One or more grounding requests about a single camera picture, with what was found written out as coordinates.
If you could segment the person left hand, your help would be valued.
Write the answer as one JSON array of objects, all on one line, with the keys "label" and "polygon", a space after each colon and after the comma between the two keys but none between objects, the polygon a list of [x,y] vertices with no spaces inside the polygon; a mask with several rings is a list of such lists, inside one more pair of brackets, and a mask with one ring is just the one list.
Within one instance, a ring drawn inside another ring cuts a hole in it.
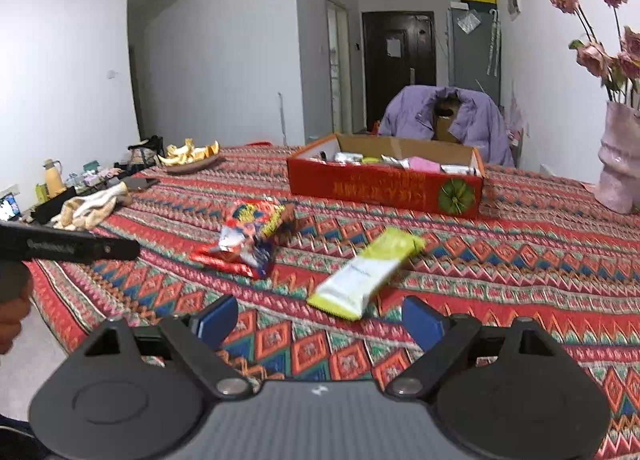
[{"label": "person left hand", "polygon": [[22,322],[30,312],[33,285],[32,276],[29,276],[20,295],[0,306],[0,355],[8,354],[21,334]]}]

